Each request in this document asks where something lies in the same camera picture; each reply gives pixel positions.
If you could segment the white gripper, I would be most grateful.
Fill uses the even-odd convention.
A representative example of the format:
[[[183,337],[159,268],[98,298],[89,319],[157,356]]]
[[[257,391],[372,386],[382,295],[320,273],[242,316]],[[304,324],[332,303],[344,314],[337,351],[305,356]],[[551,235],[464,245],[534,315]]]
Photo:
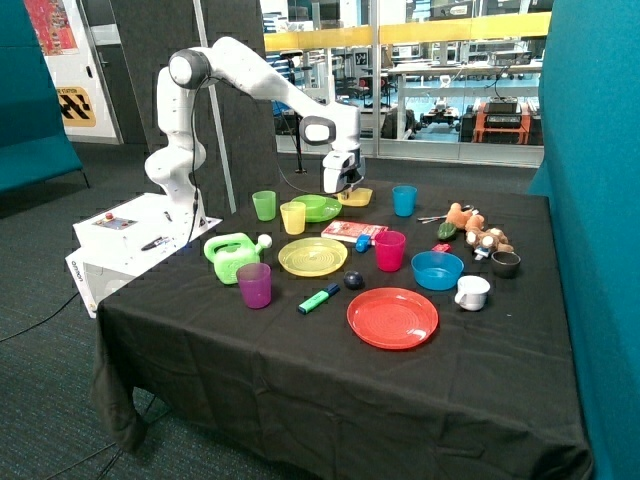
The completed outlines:
[[[349,197],[352,189],[365,178],[365,162],[360,150],[332,150],[322,161],[323,190],[328,194]]]

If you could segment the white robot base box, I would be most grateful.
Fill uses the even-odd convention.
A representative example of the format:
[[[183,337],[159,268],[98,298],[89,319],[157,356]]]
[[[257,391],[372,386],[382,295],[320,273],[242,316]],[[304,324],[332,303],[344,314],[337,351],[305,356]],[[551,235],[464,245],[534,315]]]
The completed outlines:
[[[79,248],[66,257],[88,315],[106,297],[220,223],[164,194],[144,193],[73,225]]]

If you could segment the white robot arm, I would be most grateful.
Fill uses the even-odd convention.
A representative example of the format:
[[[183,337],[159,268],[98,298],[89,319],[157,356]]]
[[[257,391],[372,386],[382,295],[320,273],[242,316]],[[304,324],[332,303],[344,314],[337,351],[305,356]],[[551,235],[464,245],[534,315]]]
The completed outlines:
[[[206,159],[205,148],[195,134],[195,99],[200,90],[218,81],[255,100],[287,105],[301,116],[300,136],[305,143],[331,146],[322,162],[326,193],[347,193],[364,179],[358,108],[337,102],[318,103],[248,46],[222,37],[211,47],[174,53],[158,76],[158,127],[166,134],[168,144],[147,158],[145,171],[168,198],[174,231],[198,234],[208,229],[200,191],[189,175]]]

